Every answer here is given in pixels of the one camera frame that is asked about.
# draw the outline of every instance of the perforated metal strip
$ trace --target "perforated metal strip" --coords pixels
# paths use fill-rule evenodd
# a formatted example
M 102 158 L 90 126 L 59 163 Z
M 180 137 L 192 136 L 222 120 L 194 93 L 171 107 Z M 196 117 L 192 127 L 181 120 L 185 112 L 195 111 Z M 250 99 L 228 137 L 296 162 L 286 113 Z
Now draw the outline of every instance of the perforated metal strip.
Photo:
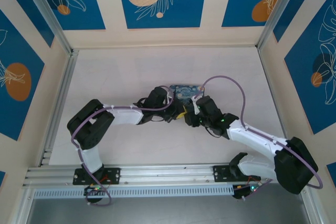
M 156 186 L 156 187 L 110 187 L 113 198 L 134 197 L 176 197 L 176 196 L 214 196 L 233 195 L 232 185 L 215 186 Z M 84 198 L 83 188 L 37 189 L 34 199 L 77 199 Z M 99 193 L 92 198 L 107 197 Z

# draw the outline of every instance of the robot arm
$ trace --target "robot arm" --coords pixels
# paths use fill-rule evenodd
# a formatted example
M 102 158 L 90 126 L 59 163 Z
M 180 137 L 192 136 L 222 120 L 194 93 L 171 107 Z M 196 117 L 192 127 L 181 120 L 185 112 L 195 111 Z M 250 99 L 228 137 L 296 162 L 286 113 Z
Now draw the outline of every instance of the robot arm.
M 184 106 L 181 101 L 174 98 L 165 110 L 142 111 L 142 109 L 161 108 L 164 102 L 167 103 L 167 92 L 156 87 L 148 98 L 140 99 L 138 103 L 129 107 L 106 106 L 98 100 L 92 100 L 78 112 L 67 125 L 71 135 L 92 114 L 103 108 L 109 108 L 95 115 L 92 118 L 93 121 L 85 123 L 75 136 L 75 141 L 80 146 L 79 151 L 83 162 L 89 172 L 96 177 L 103 167 L 97 145 L 110 125 L 141 125 L 150 121 L 153 116 L 160 116 L 164 121 L 170 122 L 179 118 L 181 114 L 184 115 L 186 124 L 191 127 L 203 126 L 213 131 L 217 136 L 238 141 L 262 154 L 258 157 L 247 154 L 237 155 L 237 157 L 239 156 L 238 160 L 235 159 L 237 170 L 233 173 L 277 179 L 287 191 L 294 194 L 300 193 L 313 177 L 313 173 L 295 156 L 275 144 L 277 142 L 294 150 L 316 172 L 318 170 L 316 163 L 300 139 L 294 137 L 287 140 L 275 137 L 245 124 L 235 115 L 222 114 L 209 96 L 193 99 L 190 106 Z M 273 142 L 266 139 L 265 136 L 272 139 Z

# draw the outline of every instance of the gray floor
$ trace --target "gray floor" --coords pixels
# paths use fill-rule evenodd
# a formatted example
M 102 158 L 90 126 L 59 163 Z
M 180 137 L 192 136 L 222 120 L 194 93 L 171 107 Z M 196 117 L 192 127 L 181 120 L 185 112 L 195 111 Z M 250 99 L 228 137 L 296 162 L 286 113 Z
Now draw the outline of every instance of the gray floor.
M 30 224 L 301 224 L 309 223 L 300 196 L 268 185 L 245 202 L 231 196 L 121 198 L 109 207 L 84 200 L 34 200 Z

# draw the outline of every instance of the white table surface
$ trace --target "white table surface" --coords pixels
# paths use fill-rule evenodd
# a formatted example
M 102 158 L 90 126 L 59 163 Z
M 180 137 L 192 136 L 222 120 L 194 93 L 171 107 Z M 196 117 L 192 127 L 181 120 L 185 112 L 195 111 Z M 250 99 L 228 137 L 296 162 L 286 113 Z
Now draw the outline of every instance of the white table surface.
M 50 165 L 79 164 L 66 128 L 91 99 L 130 105 L 159 85 L 202 84 L 223 74 L 238 81 L 246 93 L 244 120 L 283 136 L 259 55 L 254 47 L 151 47 L 81 50 L 59 124 Z M 230 81 L 212 80 L 205 94 L 223 113 L 240 116 L 242 95 Z M 111 126 L 99 143 L 104 164 L 190 164 L 229 162 L 249 147 L 191 128 L 184 119 L 171 123 Z

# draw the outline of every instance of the cream wall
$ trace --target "cream wall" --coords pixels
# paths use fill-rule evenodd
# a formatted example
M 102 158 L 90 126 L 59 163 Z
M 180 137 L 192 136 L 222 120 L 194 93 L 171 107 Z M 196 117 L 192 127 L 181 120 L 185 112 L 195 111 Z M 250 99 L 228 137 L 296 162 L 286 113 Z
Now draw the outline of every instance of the cream wall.
M 0 134 L 0 223 L 7 223 L 27 168 L 36 166 L 68 56 L 57 40 L 51 48 L 16 0 L 0 0 L 0 9 L 45 63 L 18 141 Z
M 336 161 L 336 124 L 315 135 L 312 134 L 284 61 L 286 54 L 324 2 L 325 0 L 305 0 L 279 43 L 276 43 L 273 35 L 269 37 L 265 47 L 261 49 L 261 58 L 287 136 L 301 138 L 319 166 L 319 175 L 323 180 L 324 188 L 314 190 L 314 193 L 322 202 L 329 219 L 333 220 L 331 223 L 334 223 L 334 220 L 336 220 L 336 188 L 326 165 Z
M 97 0 L 106 30 L 65 34 L 74 48 L 255 45 L 263 26 L 221 28 L 228 0 L 204 0 L 200 28 L 127 29 L 121 0 Z

